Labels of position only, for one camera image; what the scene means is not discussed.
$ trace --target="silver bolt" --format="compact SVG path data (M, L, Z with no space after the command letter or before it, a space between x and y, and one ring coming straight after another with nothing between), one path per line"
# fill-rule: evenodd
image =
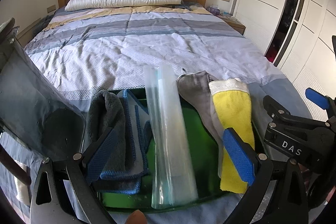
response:
M74 160L80 160L82 157L82 154L81 153L76 153L74 154L74 156L72 157Z
M266 160L267 156L265 154L259 154L258 158L260 158L261 160Z
M49 158L45 158L45 159L42 161L42 163L43 163L43 164L47 164L47 163L49 162L49 160L50 160Z

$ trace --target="tray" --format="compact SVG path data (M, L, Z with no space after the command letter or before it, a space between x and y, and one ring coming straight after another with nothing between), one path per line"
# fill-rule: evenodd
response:
M132 89L131 91L144 106L147 106L145 89ZM114 90L112 92L117 94L119 90ZM140 192L135 195L100 193L98 196L107 211L126 213L132 212L135 209L140 209L142 212L146 213L167 212L191 207L228 194L228 192L222 191L219 188L221 180L217 174L217 143L203 126L196 109L182 98L180 98L180 100L199 199L194 203L184 206L159 210L151 207L152 174L154 174L155 171L155 143L154 139L152 139L147 151L150 173L149 175L142 177ZM256 151L258 153L264 153L259 135L255 130L254 135L256 140Z

